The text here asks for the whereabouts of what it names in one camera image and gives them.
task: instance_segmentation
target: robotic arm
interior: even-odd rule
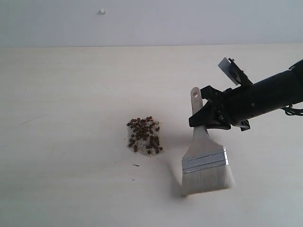
[[[224,58],[219,68],[240,85],[219,91],[211,86],[201,89],[207,103],[189,118],[190,127],[205,125],[207,129],[250,129],[248,119],[283,109],[286,115],[303,116],[303,109],[292,105],[303,102],[303,59],[284,72],[253,84],[233,59]]]

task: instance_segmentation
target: pile of coffee beans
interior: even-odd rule
[[[127,123],[128,147],[143,155],[157,155],[163,148],[159,142],[159,122],[153,117],[136,118]]]

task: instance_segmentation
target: white tabletop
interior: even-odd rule
[[[191,88],[235,87],[223,57],[257,82],[302,56],[303,44],[0,49],[0,226],[302,226],[303,118],[282,110],[209,130],[236,187],[179,191]],[[147,115],[162,122],[154,157],[126,147],[125,124]]]

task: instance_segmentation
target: wall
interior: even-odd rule
[[[302,8],[301,0],[0,0],[0,47],[303,42]]]

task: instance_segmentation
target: cable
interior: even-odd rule
[[[293,105],[281,108],[287,116],[303,116],[303,109],[294,109]]]

